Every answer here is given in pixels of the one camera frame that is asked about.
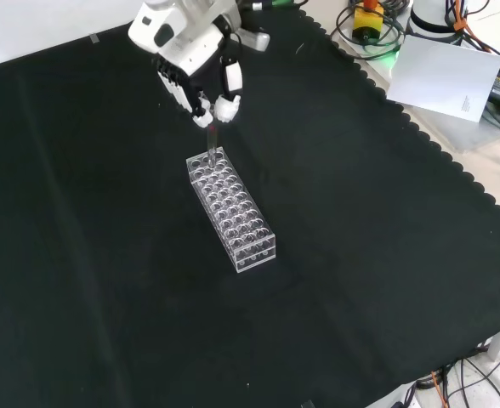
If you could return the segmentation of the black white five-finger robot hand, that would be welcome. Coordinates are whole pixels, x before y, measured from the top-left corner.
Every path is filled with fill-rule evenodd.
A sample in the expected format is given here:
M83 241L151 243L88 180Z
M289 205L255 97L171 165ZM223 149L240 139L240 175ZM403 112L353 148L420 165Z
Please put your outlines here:
M235 1L145 1L128 36L155 56L164 89L200 128L232 122L240 108L242 68L239 57L227 52L228 42L257 52L270 42L268 34L244 27ZM212 102L194 77L214 60L222 69L223 92Z

